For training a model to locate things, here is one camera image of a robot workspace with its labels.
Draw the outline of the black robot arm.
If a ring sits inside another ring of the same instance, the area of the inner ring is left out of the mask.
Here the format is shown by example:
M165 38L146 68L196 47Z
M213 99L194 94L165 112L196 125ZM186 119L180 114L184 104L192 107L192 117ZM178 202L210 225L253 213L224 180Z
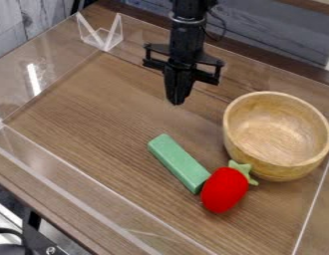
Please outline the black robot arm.
M166 100L181 105L194 82L216 86L224 63L202 50L205 13L217 0L170 0L168 44L145 43L142 65L164 74Z

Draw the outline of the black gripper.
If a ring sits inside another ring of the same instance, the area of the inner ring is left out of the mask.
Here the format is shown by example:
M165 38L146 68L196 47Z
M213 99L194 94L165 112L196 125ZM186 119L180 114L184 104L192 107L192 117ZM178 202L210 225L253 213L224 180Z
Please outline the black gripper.
M204 82L210 85L218 84L220 69L224 62L214 57L210 57L204 51L196 53L190 61L176 60L169 55L169 48L165 44L144 44L145 57L142 65L154 70L164 70L164 88L168 101L176 106L184 103L189 96L194 81ZM168 56L166 61L154 59L152 53L158 53ZM213 67L213 72L209 73L200 70L196 66L206 65Z

